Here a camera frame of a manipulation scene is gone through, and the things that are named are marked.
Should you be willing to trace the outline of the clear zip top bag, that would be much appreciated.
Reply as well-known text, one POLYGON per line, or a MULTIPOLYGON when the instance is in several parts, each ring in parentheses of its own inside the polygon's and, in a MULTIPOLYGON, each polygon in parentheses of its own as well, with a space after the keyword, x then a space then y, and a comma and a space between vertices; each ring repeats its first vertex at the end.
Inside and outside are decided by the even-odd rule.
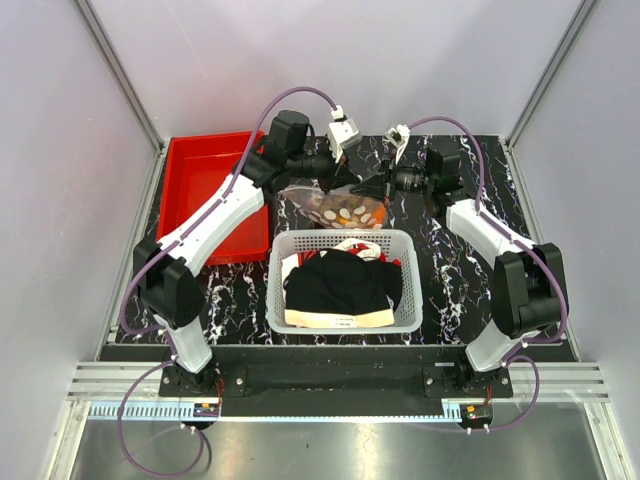
POLYGON ((381 229, 370 228, 367 221, 379 206, 385 204, 369 197, 352 195, 348 187, 324 193, 319 187, 296 185, 285 188, 280 195, 302 215, 324 228, 381 229))

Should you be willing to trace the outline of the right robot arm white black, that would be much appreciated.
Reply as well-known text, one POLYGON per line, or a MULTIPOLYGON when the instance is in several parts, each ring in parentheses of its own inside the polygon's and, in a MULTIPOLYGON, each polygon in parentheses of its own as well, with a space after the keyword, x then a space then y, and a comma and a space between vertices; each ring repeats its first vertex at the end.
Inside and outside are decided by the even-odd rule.
POLYGON ((534 243, 477 204, 463 185, 457 158, 434 150, 415 166, 385 158, 350 191, 384 203, 398 192, 421 193, 430 215, 492 267, 491 320, 466 346, 450 375, 460 393, 480 394, 519 350, 560 339, 569 313, 560 249, 534 243))

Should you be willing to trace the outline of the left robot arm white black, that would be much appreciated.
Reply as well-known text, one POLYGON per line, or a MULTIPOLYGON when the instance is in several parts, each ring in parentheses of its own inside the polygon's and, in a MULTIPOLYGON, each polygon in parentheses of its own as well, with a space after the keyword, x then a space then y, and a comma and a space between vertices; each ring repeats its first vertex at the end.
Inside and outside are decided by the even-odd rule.
POLYGON ((279 112, 266 135, 251 135, 238 163, 194 214, 160 240, 142 240, 134 248, 130 288, 167 337, 181 384, 193 395, 208 394, 216 382, 214 355, 200 325, 204 295, 197 276, 206 260, 292 180, 315 179, 329 191, 357 179, 345 151, 360 142, 361 132, 342 108, 331 117, 326 146, 312 153, 306 148, 313 132, 309 118, 279 112))

